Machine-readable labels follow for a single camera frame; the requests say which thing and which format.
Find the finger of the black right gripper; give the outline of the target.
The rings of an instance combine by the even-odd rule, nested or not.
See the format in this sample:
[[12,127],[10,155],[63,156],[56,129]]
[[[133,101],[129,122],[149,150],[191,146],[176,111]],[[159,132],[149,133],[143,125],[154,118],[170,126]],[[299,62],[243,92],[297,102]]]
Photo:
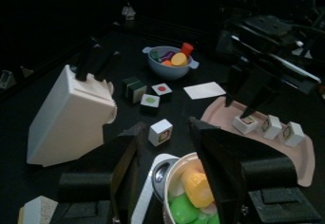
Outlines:
[[227,93],[226,93],[226,105],[230,106],[234,100],[234,96],[238,93],[239,88],[246,82],[248,76],[247,69],[239,65],[234,65],[230,69],[227,80]]
[[275,95],[277,95],[277,90],[271,86],[265,85],[258,91],[252,99],[252,102],[250,102],[250,104],[246,106],[246,109],[243,110],[239,117],[242,119],[248,117],[259,109],[261,106],[263,106],[266,103],[269,103],[273,100]]

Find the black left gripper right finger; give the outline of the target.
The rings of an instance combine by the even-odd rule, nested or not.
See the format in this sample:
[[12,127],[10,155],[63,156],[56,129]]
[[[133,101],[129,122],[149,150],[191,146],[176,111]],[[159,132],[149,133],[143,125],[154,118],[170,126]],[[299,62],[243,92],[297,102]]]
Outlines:
[[220,224],[321,224],[283,153],[195,118],[188,132]]

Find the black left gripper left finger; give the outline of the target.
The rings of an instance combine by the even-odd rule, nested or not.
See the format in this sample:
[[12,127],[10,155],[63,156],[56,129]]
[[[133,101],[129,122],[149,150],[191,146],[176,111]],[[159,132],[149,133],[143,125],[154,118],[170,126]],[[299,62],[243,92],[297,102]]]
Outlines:
[[59,205],[49,224],[129,224],[137,185],[139,122],[75,160],[59,182]]

